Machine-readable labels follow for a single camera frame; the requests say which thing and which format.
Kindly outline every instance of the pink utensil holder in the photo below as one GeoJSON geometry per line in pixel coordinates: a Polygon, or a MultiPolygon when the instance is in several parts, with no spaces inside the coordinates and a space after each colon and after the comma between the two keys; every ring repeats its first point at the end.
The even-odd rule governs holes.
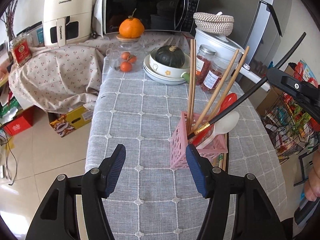
{"type": "MultiPolygon", "coordinates": [[[[194,125],[200,114],[193,114],[194,125]]],[[[187,130],[186,130],[187,112],[181,112],[181,119],[174,130],[170,139],[170,168],[171,169],[185,169],[188,168],[186,160],[186,147],[188,145],[187,130]]],[[[206,157],[212,163],[212,160],[221,153],[227,153],[227,144],[224,135],[217,135],[212,142],[210,142],[203,149],[198,150],[202,157],[206,157]]]]}

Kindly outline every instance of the silver jar lid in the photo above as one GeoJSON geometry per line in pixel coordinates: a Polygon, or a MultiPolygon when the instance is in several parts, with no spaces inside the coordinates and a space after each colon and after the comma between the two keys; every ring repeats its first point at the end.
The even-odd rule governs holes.
{"type": "Polygon", "coordinates": [[[213,48],[211,48],[211,47],[209,47],[207,45],[204,45],[204,44],[200,45],[199,49],[202,50],[204,53],[207,53],[207,54],[211,54],[211,55],[216,54],[216,51],[213,48]]]}

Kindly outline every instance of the glass teapot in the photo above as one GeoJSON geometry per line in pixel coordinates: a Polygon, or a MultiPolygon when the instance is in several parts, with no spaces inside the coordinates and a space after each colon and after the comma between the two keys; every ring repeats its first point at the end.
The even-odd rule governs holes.
{"type": "Polygon", "coordinates": [[[146,56],[144,41],[117,35],[116,43],[106,51],[106,61],[115,70],[136,72],[142,69],[146,56]]]}

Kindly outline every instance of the red box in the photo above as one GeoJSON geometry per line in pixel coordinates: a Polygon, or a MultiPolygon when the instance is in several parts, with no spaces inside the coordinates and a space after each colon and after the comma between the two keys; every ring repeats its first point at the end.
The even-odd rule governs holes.
{"type": "Polygon", "coordinates": [[[4,130],[12,136],[32,127],[33,111],[34,107],[30,107],[29,109],[23,111],[11,122],[7,123],[4,126],[4,130]]]}

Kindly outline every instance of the microwave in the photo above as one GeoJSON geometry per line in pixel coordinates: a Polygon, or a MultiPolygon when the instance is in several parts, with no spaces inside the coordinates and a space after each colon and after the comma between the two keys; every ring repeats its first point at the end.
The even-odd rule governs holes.
{"type": "Polygon", "coordinates": [[[119,31],[120,24],[132,15],[145,30],[190,33],[199,0],[102,0],[103,33],[119,31]]]}

